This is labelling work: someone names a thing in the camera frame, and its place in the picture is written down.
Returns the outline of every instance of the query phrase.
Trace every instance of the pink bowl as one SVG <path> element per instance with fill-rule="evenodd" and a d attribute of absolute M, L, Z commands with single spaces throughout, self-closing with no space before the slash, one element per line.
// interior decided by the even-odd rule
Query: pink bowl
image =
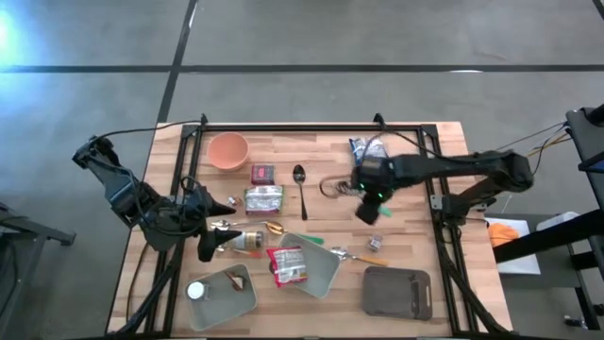
<path fill-rule="evenodd" d="M 247 160 L 248 152 L 247 140 L 236 132 L 221 133 L 208 145 L 210 163 L 225 171 L 241 168 Z"/>

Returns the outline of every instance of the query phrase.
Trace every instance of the red snack bag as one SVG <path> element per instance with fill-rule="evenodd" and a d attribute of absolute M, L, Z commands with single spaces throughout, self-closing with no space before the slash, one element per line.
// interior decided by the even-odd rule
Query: red snack bag
<path fill-rule="evenodd" d="M 271 273 L 275 276 L 277 288 L 290 282 L 301 282 L 308 279 L 304 254 L 300 246 L 266 249 L 271 259 Z"/>

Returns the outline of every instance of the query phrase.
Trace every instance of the yellow object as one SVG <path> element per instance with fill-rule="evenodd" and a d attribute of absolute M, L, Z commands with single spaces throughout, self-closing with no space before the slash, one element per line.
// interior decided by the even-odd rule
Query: yellow object
<path fill-rule="evenodd" d="M 493 247 L 507 244 L 509 241 L 513 241 L 518 237 L 520 237 L 518 231 L 510 226 L 501 223 L 493 223 L 489 227 L 489 238 L 491 239 L 491 245 Z"/>

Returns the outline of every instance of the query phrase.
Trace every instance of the orange object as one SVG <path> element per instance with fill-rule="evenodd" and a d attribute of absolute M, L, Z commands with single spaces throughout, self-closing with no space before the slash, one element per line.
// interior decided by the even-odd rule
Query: orange object
<path fill-rule="evenodd" d="M 489 227 L 489 238 L 491 239 L 491 245 L 493 247 L 507 244 L 509 241 L 513 241 L 518 237 L 520 237 L 518 231 L 510 226 L 501 223 L 493 223 Z"/>
<path fill-rule="evenodd" d="M 210 163 L 225 171 L 241 168 L 247 160 L 248 152 L 247 140 L 236 132 L 221 133 L 208 145 Z"/>

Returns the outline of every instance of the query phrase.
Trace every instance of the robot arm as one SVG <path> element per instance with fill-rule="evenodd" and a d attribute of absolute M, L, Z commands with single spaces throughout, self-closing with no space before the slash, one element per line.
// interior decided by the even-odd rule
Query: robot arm
<path fill-rule="evenodd" d="M 105 199 L 129 228 L 139 225 L 149 245 L 157 251 L 170 249 L 183 237 L 200 236 L 199 260 L 211 260 L 217 246 L 241 234 L 235 230 L 208 231 L 206 217 L 234 213 L 217 203 L 206 187 L 196 185 L 182 204 L 158 194 L 138 180 L 119 161 L 107 138 L 92 136 L 73 156 L 82 169 L 89 169 L 105 186 Z"/>
<path fill-rule="evenodd" d="M 374 224 L 378 219 L 379 205 L 389 200 L 398 189 L 428 179 L 473 175 L 487 178 L 459 195 L 441 197 L 440 206 L 445 222 L 462 225 L 472 206 L 493 200 L 503 191 L 526 191 L 533 182 L 527 158 L 511 151 L 437 158 L 421 155 L 366 158 L 352 173 L 352 187 L 365 192 L 356 215 L 365 223 Z"/>

